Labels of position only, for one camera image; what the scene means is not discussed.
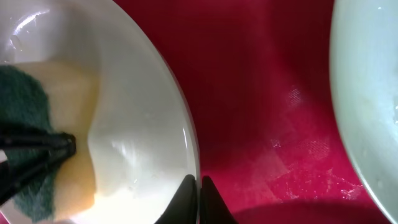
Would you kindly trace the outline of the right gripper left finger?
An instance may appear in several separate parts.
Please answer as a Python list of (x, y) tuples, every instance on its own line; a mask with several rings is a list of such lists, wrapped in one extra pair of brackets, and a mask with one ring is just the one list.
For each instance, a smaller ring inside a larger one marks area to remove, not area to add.
[(196, 224), (197, 213), (197, 183), (195, 177), (188, 174), (155, 224)]

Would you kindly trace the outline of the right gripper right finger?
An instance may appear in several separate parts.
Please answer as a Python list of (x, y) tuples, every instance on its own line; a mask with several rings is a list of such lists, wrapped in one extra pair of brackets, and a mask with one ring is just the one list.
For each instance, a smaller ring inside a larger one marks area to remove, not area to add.
[(202, 178), (200, 190), (201, 224), (238, 224), (209, 176)]

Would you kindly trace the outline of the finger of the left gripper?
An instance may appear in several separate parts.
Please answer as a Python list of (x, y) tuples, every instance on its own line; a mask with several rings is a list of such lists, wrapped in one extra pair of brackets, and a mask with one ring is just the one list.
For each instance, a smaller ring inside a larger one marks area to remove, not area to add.
[(74, 149), (75, 137), (67, 133), (1, 132), (1, 149)]
[(1, 205), (4, 205), (13, 196), (28, 186), (33, 180), (49, 175), (59, 168), (67, 159), (76, 154), (76, 148), (43, 146), (34, 147), (2, 147), (3, 152), (40, 151), (33, 159), (28, 159), (19, 166), (11, 166), (9, 159), (1, 162)]

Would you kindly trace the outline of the green and yellow sponge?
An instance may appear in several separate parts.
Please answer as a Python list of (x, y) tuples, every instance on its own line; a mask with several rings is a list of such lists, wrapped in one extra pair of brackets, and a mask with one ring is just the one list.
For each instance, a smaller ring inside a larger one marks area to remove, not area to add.
[(1, 202), (32, 223), (93, 206), (88, 135), (100, 77), (58, 62), (1, 66)]

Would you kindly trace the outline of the white plate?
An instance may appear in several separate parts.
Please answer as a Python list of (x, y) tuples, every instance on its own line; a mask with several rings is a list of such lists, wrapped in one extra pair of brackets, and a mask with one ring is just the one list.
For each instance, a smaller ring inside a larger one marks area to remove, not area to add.
[(84, 142), (94, 204), (64, 223), (155, 223), (184, 177), (200, 184), (195, 132), (178, 83), (114, 1), (1, 1), (1, 62), (72, 82), (73, 100), (52, 105), (56, 127), (90, 113)]

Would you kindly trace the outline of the light blue plate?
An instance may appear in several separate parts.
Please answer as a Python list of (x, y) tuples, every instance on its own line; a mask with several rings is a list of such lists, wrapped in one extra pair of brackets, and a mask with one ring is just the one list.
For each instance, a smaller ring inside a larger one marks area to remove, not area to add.
[(330, 86), (351, 164), (380, 211), (396, 223), (396, 0), (335, 1)]

